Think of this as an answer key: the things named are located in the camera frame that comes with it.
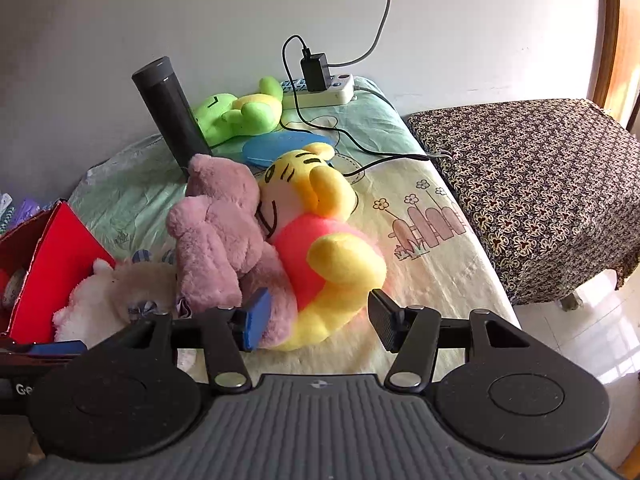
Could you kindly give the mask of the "pink plush bear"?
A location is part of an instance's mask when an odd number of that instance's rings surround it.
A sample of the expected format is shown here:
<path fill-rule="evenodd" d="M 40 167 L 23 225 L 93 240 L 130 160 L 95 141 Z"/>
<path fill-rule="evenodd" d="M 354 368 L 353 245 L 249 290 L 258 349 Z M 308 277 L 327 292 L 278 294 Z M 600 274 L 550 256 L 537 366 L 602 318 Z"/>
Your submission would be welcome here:
<path fill-rule="evenodd" d="M 194 155 L 186 197 L 170 208 L 167 232 L 176 241 L 178 296 L 194 313 L 239 307 L 257 289 L 271 297 L 259 345 L 274 348 L 292 335 L 297 302 L 277 251 L 255 217 L 259 186 L 247 166 Z"/>

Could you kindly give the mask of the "white plush rabbit plaid ears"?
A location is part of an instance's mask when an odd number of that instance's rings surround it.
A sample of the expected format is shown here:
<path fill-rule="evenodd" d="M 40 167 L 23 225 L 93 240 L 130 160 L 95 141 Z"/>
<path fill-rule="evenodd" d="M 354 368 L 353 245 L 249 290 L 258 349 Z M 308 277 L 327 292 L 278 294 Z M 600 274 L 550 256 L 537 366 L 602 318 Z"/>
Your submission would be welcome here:
<path fill-rule="evenodd" d="M 181 318 L 176 256 L 172 249 L 156 258 L 146 249 L 115 264 L 96 259 L 92 274 L 70 293 L 67 306 L 52 318 L 54 340 L 79 340 L 88 348 L 148 314 Z"/>

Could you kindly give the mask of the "yellow tiger plush toy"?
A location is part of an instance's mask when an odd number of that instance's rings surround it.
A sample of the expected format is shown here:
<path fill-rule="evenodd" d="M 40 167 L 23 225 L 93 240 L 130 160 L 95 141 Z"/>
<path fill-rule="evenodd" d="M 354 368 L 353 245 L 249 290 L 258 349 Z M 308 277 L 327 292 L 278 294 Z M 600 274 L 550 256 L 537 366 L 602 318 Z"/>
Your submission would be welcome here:
<path fill-rule="evenodd" d="M 386 279 L 382 252 L 347 223 L 357 194 L 329 165 L 334 148 L 314 142 L 277 158 L 259 181 L 257 218 L 292 285 L 291 333 L 270 347 L 318 344 L 348 324 Z"/>

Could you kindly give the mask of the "cartoon print bed sheet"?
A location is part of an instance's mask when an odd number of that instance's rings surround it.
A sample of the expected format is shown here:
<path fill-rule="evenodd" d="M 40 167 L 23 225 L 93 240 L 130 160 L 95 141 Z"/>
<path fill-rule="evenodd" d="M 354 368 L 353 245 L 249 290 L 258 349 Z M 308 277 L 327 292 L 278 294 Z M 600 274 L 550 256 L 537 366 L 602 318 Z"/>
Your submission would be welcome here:
<path fill-rule="evenodd" d="M 420 143 L 373 81 L 357 78 L 342 106 L 287 110 L 285 125 L 317 130 L 336 149 L 359 203 L 350 223 L 372 238 L 387 263 L 385 292 L 402 306 L 422 304 L 446 318 L 487 309 L 515 320 L 496 271 Z M 70 206 L 115 258 L 139 249 L 159 256 L 171 238 L 168 209 L 186 181 L 161 136 L 130 145 L 89 169 Z"/>

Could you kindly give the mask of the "blue oval case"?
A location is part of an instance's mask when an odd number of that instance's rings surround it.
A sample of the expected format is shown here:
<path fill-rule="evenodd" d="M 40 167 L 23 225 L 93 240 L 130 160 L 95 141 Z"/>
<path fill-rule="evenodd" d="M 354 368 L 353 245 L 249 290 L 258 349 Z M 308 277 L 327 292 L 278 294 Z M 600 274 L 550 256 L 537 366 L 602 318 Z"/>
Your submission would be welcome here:
<path fill-rule="evenodd" d="M 282 130 L 252 136 L 242 147 L 242 159 L 248 166 L 268 168 L 281 155 L 301 150 L 314 142 L 330 143 L 320 134 L 307 131 Z"/>

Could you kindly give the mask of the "red cardboard box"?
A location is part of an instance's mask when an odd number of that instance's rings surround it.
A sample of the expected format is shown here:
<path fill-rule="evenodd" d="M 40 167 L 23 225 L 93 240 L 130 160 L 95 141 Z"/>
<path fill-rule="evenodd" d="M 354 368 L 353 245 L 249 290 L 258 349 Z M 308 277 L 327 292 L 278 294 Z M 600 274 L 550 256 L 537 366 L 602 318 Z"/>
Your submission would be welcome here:
<path fill-rule="evenodd" d="M 26 274 L 14 306 L 1 310 L 1 337 L 17 344 L 51 342 L 53 315 L 92 274 L 96 259 L 115 263 L 65 202 L 3 234 L 1 286 L 19 270 Z"/>

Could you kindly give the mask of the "brown patterned covered stool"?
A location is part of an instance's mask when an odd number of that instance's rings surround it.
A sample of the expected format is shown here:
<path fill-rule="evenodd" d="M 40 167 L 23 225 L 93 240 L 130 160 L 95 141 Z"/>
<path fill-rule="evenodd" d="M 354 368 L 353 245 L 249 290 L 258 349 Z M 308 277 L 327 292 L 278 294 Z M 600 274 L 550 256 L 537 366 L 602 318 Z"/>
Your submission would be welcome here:
<path fill-rule="evenodd" d="M 512 304 L 560 300 L 639 264 L 639 142 L 593 102 L 546 99 L 406 118 Z"/>

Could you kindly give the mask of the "green frog plush toy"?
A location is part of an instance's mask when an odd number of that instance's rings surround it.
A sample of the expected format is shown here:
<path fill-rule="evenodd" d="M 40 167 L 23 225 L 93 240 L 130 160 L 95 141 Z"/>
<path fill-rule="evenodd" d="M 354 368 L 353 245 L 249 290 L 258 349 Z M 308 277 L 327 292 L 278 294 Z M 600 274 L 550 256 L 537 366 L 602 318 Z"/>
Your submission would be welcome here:
<path fill-rule="evenodd" d="M 235 136 L 259 136 L 273 131 L 282 116 L 283 90 L 271 76 L 262 78 L 258 92 L 246 96 L 216 93 L 194 108 L 193 116 L 207 145 L 214 148 Z"/>

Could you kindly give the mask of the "black cylindrical flask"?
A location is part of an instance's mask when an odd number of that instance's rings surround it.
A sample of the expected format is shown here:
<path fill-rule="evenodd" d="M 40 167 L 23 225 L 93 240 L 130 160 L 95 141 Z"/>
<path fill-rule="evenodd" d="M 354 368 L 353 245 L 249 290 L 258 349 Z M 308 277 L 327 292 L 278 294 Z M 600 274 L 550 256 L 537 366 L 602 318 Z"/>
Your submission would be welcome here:
<path fill-rule="evenodd" d="M 189 177 L 189 162 L 196 154 L 210 154 L 201 128 L 172 68 L 162 56 L 131 76 L 178 166 Z"/>

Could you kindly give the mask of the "purple tissue pack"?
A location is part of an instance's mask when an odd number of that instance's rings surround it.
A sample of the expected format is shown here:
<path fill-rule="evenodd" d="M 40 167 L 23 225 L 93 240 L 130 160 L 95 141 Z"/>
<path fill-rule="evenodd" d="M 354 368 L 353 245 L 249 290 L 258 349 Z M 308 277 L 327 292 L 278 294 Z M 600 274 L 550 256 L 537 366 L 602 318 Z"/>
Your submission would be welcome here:
<path fill-rule="evenodd" d="M 40 210 L 41 207 L 35 200 L 32 198 L 25 198 L 21 205 L 15 209 L 9 229 L 12 230 L 16 228 L 24 221 L 32 218 L 35 214 L 38 214 Z"/>

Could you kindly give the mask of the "white power strip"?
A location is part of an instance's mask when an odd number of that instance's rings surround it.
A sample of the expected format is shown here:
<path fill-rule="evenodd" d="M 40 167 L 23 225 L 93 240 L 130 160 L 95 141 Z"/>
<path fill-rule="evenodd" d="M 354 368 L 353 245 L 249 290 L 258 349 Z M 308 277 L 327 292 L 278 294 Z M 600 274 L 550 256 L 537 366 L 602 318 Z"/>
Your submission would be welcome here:
<path fill-rule="evenodd" d="M 329 88 L 318 92 L 310 92 L 303 79 L 282 80 L 280 85 L 285 110 L 294 110 L 295 103 L 299 108 L 341 106 L 349 103 L 355 94 L 352 74 L 332 75 Z"/>

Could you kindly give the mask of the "black plug adapter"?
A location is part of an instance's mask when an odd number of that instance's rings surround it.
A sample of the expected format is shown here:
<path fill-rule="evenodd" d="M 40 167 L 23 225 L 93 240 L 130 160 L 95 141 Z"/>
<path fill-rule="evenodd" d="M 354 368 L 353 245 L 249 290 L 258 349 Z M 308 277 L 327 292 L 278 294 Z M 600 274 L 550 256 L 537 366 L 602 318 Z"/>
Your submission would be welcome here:
<path fill-rule="evenodd" d="M 312 53 L 308 47 L 302 47 L 302 69 L 308 92 L 322 92 L 331 85 L 329 63 L 324 53 Z"/>

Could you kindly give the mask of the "wooden door frame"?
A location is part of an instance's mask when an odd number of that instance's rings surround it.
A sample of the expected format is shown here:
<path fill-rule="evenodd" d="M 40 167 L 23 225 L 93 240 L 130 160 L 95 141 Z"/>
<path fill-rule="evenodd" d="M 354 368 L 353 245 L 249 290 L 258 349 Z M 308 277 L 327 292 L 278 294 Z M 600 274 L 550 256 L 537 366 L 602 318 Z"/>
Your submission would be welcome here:
<path fill-rule="evenodd" d="M 639 0 L 599 0 L 588 98 L 628 131 L 639 129 Z"/>

